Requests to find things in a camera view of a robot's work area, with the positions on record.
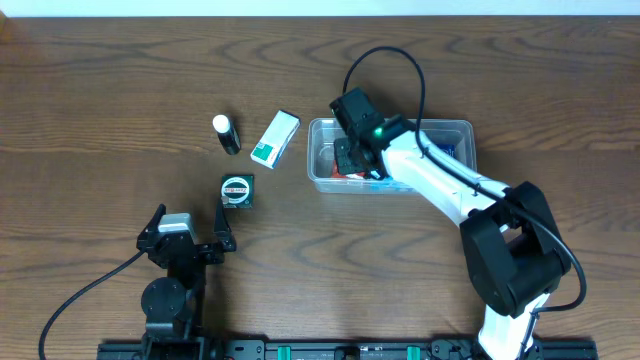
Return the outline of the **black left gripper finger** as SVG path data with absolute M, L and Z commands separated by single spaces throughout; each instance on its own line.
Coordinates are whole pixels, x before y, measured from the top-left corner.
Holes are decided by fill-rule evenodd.
M 159 233 L 159 224 L 162 217 L 166 214 L 166 206 L 159 204 L 147 225 L 141 231 L 141 239 L 147 240 Z
M 214 235 L 218 238 L 218 240 L 223 245 L 232 245 L 233 244 L 233 234 L 226 219 L 226 215 L 224 212 L 224 204 L 221 199 L 218 200 L 216 205 L 216 215 L 214 221 L 213 232 Z

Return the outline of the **red Panadol ActiFast box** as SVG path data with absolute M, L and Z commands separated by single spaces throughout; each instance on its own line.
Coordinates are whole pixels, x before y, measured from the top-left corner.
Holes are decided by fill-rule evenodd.
M 363 165 L 358 161 L 335 159 L 330 177 L 336 179 L 349 178 L 364 180 L 367 178 L 367 173 L 364 171 Z

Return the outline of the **dark bottle white cap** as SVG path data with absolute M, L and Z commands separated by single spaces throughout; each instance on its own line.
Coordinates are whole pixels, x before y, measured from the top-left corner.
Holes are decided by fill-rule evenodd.
M 226 115 L 219 114 L 212 119 L 212 125 L 225 152 L 229 155 L 238 154 L 241 150 L 241 143 L 231 119 Z

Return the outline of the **blue KoolFever box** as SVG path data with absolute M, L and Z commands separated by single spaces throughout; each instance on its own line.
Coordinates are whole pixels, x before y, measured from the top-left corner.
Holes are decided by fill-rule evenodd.
M 438 148 L 455 160 L 458 159 L 456 156 L 456 147 L 454 145 L 438 144 Z M 369 191 L 371 193 L 396 194 L 404 192 L 411 193 L 413 192 L 413 189 L 404 183 L 397 182 L 391 177 L 387 177 L 383 180 L 371 180 L 369 182 Z

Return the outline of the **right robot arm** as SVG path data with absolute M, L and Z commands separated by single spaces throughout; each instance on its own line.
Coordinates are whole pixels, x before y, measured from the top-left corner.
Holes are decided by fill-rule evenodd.
M 480 175 L 445 153 L 417 123 L 375 111 L 336 118 L 345 133 L 335 145 L 340 172 L 403 183 L 460 230 L 470 281 L 485 303 L 476 354 L 523 359 L 547 301 L 570 270 L 584 274 L 561 239 L 542 191 L 512 188 Z

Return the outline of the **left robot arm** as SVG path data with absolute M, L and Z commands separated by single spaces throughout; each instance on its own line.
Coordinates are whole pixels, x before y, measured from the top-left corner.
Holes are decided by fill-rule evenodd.
M 222 341 L 203 328 L 206 267 L 224 262 L 237 249 L 218 202 L 213 226 L 214 240 L 198 243 L 188 213 L 169 214 L 158 206 L 137 237 L 136 248 L 167 274 L 143 291 L 141 308 L 146 316 L 143 360 L 211 360 L 224 357 Z

